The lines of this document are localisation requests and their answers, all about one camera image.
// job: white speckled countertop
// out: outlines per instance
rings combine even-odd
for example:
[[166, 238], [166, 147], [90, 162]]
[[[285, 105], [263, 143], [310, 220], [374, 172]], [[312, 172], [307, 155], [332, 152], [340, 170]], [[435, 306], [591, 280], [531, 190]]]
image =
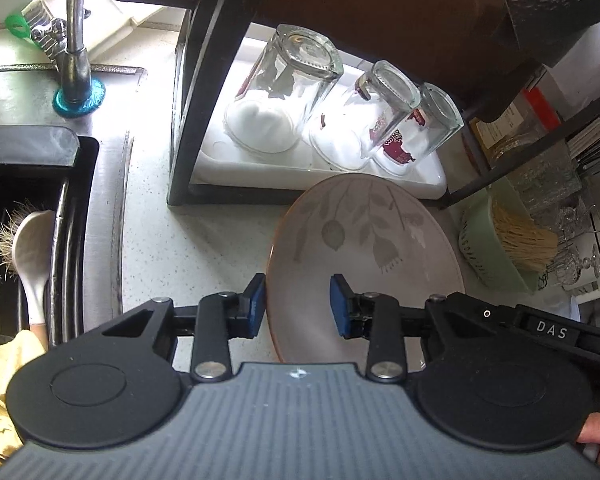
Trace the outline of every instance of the white speckled countertop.
[[[256, 272], [266, 268], [275, 228], [286, 211], [282, 206], [166, 205], [173, 94], [174, 46], [177, 32], [138, 28], [98, 62], [141, 66], [148, 72], [139, 93], [138, 120], [132, 150], [123, 232], [123, 302], [131, 309], [155, 296], [170, 296], [176, 305], [196, 304], [220, 290], [243, 290]], [[35, 47], [0, 30], [0, 65], [45, 62]], [[442, 150], [449, 186], [465, 182], [472, 170], [459, 139]], [[525, 302], [544, 307], [546, 295], [533, 298], [486, 290], [458, 253], [458, 211], [433, 215], [458, 255], [466, 291], [491, 303]], [[176, 368], [187, 366], [191, 338], [182, 339]], [[243, 361], [276, 359], [266, 320], [254, 340], [230, 343], [234, 367]]]

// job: beige ceramic plate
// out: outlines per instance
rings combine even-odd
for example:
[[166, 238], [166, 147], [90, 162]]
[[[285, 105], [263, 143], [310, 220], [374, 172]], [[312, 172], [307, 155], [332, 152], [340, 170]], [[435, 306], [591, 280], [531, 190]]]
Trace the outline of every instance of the beige ceramic plate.
[[[431, 294], [464, 292], [456, 256], [429, 212], [405, 190], [364, 174], [343, 174], [302, 195], [278, 227], [267, 267], [267, 317], [281, 361], [356, 362], [368, 342], [338, 336], [329, 280], [342, 273], [354, 292], [423, 307]], [[410, 370], [419, 339], [407, 339]]]

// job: yellow cloth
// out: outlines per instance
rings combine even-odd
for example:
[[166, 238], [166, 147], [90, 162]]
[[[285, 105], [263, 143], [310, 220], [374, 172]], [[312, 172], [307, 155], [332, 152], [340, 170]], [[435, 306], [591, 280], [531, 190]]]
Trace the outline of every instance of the yellow cloth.
[[13, 341], [0, 345], [0, 455], [9, 456], [22, 443], [4, 405], [7, 385], [26, 363], [41, 356], [45, 350], [29, 330], [22, 330]]

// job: white tray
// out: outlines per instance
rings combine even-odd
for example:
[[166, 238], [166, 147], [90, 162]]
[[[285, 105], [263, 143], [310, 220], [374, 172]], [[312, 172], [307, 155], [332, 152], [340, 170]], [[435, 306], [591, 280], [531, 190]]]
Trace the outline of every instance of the white tray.
[[[307, 128], [302, 139], [283, 153], [259, 155], [237, 146], [224, 130], [224, 109], [234, 99], [266, 43], [244, 38], [211, 115], [194, 168], [192, 183], [218, 186], [309, 189], [325, 178], [342, 173], [330, 168], [309, 144]], [[344, 74], [333, 92], [342, 92], [362, 74], [362, 70], [344, 66]], [[365, 168], [387, 178], [417, 198], [440, 198], [446, 191], [446, 176], [436, 153], [413, 168], [403, 180], [386, 173], [374, 161]]]

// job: clear glass cup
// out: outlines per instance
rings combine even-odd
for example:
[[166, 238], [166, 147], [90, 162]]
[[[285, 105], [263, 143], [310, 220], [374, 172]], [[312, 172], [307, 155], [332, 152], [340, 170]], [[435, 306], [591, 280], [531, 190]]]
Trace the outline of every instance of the clear glass cup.
[[458, 107], [445, 91], [424, 83], [420, 94], [418, 108], [398, 125], [374, 157], [385, 171], [395, 176], [405, 175], [464, 124]]
[[309, 139], [329, 164], [359, 171], [419, 103], [417, 86], [391, 63], [378, 61], [339, 99], [325, 103], [310, 123]]
[[298, 142], [312, 111], [342, 73], [329, 38], [279, 25], [224, 111], [224, 126], [242, 147], [284, 152]]

